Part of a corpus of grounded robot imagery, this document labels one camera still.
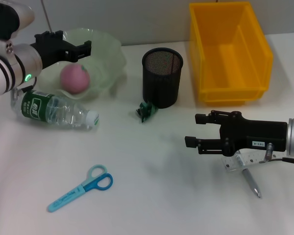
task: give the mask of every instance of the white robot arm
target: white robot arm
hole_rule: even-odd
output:
[[[63,32],[35,35],[36,42],[13,45],[11,38],[34,21],[34,12],[26,5],[0,0],[0,95],[12,90],[42,69],[58,61],[76,62],[91,53],[91,42],[73,46],[63,41]]]

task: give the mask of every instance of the ballpoint pen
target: ballpoint pen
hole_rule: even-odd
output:
[[[261,198],[261,194],[260,194],[260,190],[258,188],[258,185],[256,184],[253,176],[251,175],[250,171],[248,170],[248,168],[245,168],[242,170],[242,174],[244,175],[246,181],[248,182],[248,185],[250,187],[250,189],[253,191],[253,193]]]

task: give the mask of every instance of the green bottle label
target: green bottle label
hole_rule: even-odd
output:
[[[46,122],[46,109],[53,94],[31,90],[22,100],[22,114],[24,117]]]

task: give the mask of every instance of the bottle cap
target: bottle cap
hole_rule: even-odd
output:
[[[88,111],[86,115],[86,124],[89,126],[96,126],[99,121],[99,113],[96,111]]]

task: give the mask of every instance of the yellow storage box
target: yellow storage box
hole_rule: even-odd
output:
[[[191,3],[190,12],[198,99],[231,105],[261,98],[273,55],[249,2]]]

